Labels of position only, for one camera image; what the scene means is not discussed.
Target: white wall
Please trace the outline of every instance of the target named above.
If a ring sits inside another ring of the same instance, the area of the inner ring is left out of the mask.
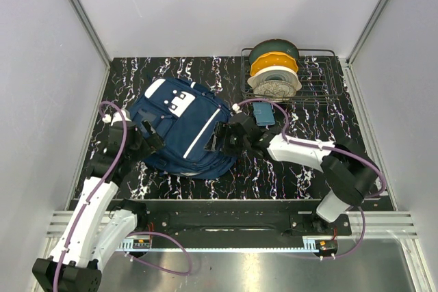
[[[378,0],[81,0],[112,57],[239,55],[286,38],[346,57]]]
[[[68,0],[0,0],[0,282],[26,291],[105,66]]]
[[[391,0],[354,62],[392,187],[438,284],[438,0]]]

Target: backpack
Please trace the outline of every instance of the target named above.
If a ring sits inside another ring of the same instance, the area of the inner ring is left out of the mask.
[[[235,157],[205,150],[217,122],[228,122],[230,110],[203,85],[166,78],[154,81],[129,109],[131,120],[145,138],[147,121],[165,146],[144,159],[145,164],[178,176],[216,179]]]

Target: dish rack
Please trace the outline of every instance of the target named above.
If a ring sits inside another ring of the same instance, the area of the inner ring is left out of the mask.
[[[244,48],[241,52],[241,89],[244,99],[264,97],[274,99],[278,96],[255,94],[248,85],[250,77],[249,54],[252,48]],[[342,95],[342,68],[335,52],[329,49],[299,49],[297,61],[298,78],[302,88],[296,95],[284,99],[283,104],[320,104],[333,103]]]

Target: dark green plate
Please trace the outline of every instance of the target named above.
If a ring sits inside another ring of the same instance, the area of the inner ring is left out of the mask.
[[[256,47],[252,49],[249,54],[249,64],[253,65],[255,60],[263,54],[270,53],[271,51],[280,51],[286,53],[294,59],[300,57],[300,53],[294,44],[283,39],[271,39],[260,42]]]

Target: marble pattern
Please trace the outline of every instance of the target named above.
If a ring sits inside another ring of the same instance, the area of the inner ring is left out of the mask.
[[[314,57],[307,59],[309,65],[317,65],[317,62],[318,59]],[[114,60],[103,100],[129,108],[149,83],[159,77],[184,77],[202,83],[229,105],[242,100],[240,57],[118,58]],[[363,145],[345,82],[342,91],[341,97],[330,105],[289,105],[286,108],[290,121],[287,133],[310,140],[335,140],[336,137],[347,135]],[[275,113],[275,116],[277,122],[283,124],[280,113]],[[81,179],[75,191],[76,198],[82,188],[87,163],[106,135],[107,125],[97,118]],[[316,170],[244,155],[225,175],[214,180],[170,176],[139,162],[116,197],[307,199],[320,198],[328,190],[324,176]]]

